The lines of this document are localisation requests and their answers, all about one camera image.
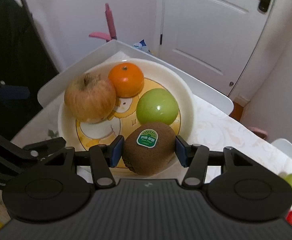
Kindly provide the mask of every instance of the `yellow cartoon illustration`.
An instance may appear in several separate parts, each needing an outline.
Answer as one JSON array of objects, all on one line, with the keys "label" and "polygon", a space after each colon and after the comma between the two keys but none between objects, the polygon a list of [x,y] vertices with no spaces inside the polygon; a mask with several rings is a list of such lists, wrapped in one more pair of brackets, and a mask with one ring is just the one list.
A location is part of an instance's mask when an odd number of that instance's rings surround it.
[{"label": "yellow cartoon illustration", "polygon": [[[97,144],[109,145],[118,135],[123,135],[126,139],[133,131],[140,127],[136,117],[136,107],[139,98],[148,90],[153,88],[163,88],[153,80],[144,79],[142,91],[133,98],[117,98],[114,110],[107,120],[90,124],[76,120],[76,131],[78,139],[85,150]],[[181,116],[178,113],[176,120],[170,125],[176,134],[181,126]],[[117,167],[125,168],[122,160]]]}]

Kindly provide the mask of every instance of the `kiwi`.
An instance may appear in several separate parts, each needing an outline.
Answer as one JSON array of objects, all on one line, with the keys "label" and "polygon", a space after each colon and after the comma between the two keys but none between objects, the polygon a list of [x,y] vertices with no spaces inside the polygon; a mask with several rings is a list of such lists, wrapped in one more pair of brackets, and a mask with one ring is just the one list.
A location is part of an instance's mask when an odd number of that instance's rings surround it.
[{"label": "kiwi", "polygon": [[[152,129],[158,134],[153,148],[137,143],[140,133],[148,129]],[[160,172],[168,164],[174,157],[174,151],[174,130],[164,123],[151,122],[142,125],[127,137],[124,142],[122,158],[126,167],[131,171],[138,175],[150,176]]]}]

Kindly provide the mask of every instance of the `cream-colored plate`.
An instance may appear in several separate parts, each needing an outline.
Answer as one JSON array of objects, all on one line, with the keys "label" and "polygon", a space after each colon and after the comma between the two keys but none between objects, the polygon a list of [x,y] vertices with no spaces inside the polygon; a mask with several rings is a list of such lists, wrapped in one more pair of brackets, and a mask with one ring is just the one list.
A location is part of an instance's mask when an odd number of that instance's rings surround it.
[{"label": "cream-colored plate", "polygon": [[[126,139],[140,126],[136,117],[136,106],[139,98],[153,88],[164,88],[175,97],[179,106],[179,114],[170,126],[176,134],[181,135],[185,140],[188,139],[194,123],[193,94],[188,85],[175,72],[156,62],[134,58],[127,60],[127,62],[136,64],[142,70],[145,77],[143,90],[133,98],[118,98],[114,111],[107,120],[98,124],[78,122],[62,103],[58,112],[58,132],[66,140],[67,146],[75,147],[76,151],[84,151],[93,145],[108,145],[118,135],[123,135]],[[89,71],[101,74],[102,78],[107,78],[112,67],[119,63],[122,61],[102,63]],[[177,161],[177,158],[174,157],[164,169]],[[116,168],[110,170],[114,177],[141,178],[127,169],[122,160]]]}]

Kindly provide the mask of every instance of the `door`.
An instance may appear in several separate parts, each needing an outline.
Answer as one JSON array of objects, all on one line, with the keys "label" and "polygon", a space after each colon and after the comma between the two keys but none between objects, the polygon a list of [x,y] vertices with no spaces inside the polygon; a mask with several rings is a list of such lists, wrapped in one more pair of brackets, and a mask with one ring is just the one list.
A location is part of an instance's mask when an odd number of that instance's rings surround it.
[{"label": "door", "polygon": [[160,58],[228,95],[261,36],[260,0],[165,0]]}]

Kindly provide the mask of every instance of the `green and white sticker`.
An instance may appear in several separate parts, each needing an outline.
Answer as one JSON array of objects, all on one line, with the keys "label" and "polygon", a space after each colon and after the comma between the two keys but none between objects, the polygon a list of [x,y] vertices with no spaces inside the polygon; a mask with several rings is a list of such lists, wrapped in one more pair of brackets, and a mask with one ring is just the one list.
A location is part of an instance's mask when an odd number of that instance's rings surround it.
[{"label": "green and white sticker", "polygon": [[137,144],[147,147],[154,148],[158,140],[158,134],[153,129],[146,129],[142,131],[137,137]]}]

